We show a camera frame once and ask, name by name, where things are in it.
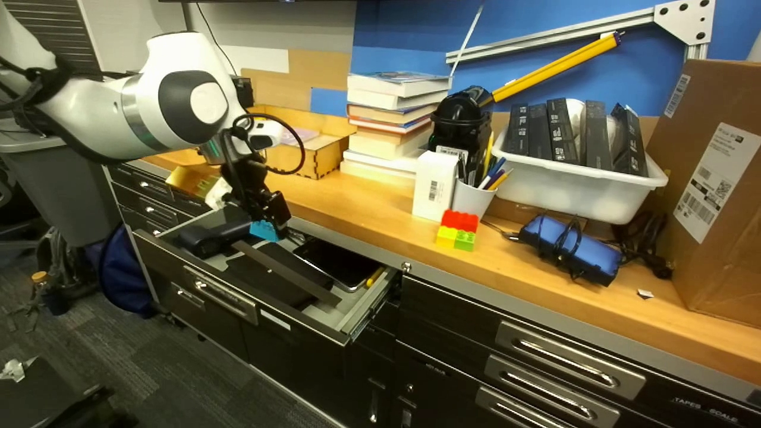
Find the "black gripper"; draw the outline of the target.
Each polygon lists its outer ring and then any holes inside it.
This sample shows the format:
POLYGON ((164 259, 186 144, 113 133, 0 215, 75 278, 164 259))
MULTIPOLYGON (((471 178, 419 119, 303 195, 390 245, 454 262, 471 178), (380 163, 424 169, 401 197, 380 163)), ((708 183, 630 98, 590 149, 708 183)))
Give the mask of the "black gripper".
POLYGON ((220 175, 231 184, 231 199, 254 220, 288 224, 290 208, 282 192, 265 188, 263 157, 257 152, 239 154, 227 127, 220 130, 219 139, 223 154, 220 175))

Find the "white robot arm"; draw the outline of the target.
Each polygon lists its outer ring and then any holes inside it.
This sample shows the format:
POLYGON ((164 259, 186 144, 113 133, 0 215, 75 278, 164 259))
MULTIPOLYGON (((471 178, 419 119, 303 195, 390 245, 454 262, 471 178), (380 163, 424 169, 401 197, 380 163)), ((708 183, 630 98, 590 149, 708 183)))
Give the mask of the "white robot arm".
POLYGON ((286 197, 265 184, 265 133, 239 99, 239 80, 205 32, 174 31, 147 41, 138 70, 75 74, 10 3, 0 5, 5 110, 48 120, 68 146, 100 163, 122 163, 207 143, 220 144, 225 202, 252 220, 282 225, 286 197))

